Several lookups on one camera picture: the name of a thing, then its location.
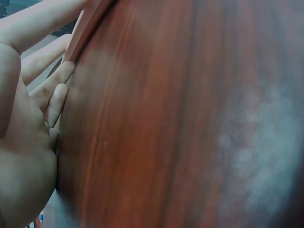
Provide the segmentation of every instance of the hand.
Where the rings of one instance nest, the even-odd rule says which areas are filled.
[[[28,94],[26,86],[65,51],[69,36],[22,61],[20,54],[76,18],[84,5],[85,0],[44,0],[0,20],[0,227],[25,227],[54,190],[53,127],[74,70],[74,63],[65,62]]]

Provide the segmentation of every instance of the reddish-brown wood surface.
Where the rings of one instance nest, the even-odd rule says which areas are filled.
[[[70,227],[303,227],[303,21],[302,0],[118,1],[62,115]]]

